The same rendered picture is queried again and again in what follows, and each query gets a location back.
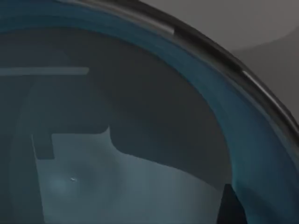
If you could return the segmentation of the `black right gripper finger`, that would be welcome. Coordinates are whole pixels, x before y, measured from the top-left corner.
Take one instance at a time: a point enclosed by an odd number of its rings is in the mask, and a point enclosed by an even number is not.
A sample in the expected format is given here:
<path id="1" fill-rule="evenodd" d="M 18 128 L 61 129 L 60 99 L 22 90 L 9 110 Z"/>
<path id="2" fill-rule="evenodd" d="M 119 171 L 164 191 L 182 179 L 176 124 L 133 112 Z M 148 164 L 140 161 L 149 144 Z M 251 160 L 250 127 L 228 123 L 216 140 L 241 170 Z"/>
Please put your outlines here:
<path id="1" fill-rule="evenodd" d="M 244 208 L 231 184 L 225 184 L 219 208 L 219 224 L 248 224 Z"/>

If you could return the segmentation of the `blue bowl with dark rim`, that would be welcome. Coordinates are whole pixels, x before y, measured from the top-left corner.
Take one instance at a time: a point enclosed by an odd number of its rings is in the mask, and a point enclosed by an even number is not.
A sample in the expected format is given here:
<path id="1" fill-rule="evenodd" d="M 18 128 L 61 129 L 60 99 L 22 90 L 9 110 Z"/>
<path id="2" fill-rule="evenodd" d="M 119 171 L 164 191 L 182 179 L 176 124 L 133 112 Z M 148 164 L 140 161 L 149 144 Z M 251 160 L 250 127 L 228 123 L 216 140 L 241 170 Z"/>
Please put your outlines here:
<path id="1" fill-rule="evenodd" d="M 139 0 L 0 0 L 0 224 L 299 224 L 299 124 Z"/>

